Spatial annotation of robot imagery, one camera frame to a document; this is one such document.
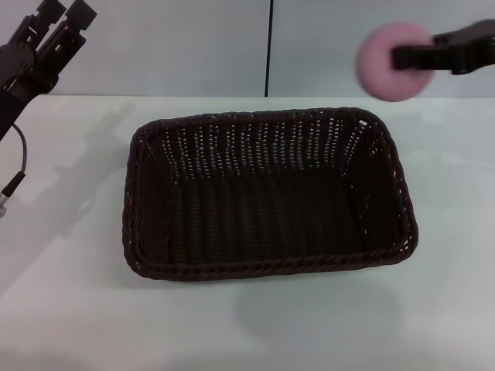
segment white wall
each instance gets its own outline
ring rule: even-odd
[[[41,0],[3,0],[6,43]],[[61,0],[69,6],[72,0]],[[58,94],[260,97],[266,0],[87,0],[98,17]]]
[[[269,0],[87,0],[98,12],[58,94],[261,97]],[[40,0],[3,0],[6,42]],[[68,6],[71,0],[63,0]],[[353,58],[375,27],[431,33],[495,18],[493,0],[275,0],[272,97],[364,97]],[[437,73],[426,97],[495,97],[495,66]]]

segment pink foam ball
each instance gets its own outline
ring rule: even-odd
[[[394,70],[391,51],[396,46],[432,45],[432,37],[421,27],[406,22],[381,26],[364,41],[356,58],[356,72],[369,95],[389,102],[419,94],[433,71]]]

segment dark brown wicker basket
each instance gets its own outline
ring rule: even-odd
[[[357,108],[149,123],[123,220],[131,268],[171,281],[396,264],[418,243],[395,144]]]

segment cable connector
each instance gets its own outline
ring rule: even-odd
[[[0,218],[2,218],[6,213],[7,209],[5,208],[5,204],[10,199],[10,197],[14,194],[19,184],[21,184],[22,180],[26,177],[26,174],[23,172],[18,172],[15,174],[15,177],[5,186],[0,193]]]

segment white tabletop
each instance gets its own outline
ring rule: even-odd
[[[209,284],[133,273],[128,146],[158,118],[356,106],[398,146],[419,225],[402,264]],[[495,100],[40,97],[28,176],[0,220],[0,370],[495,369]],[[0,182],[20,166],[0,143]]]

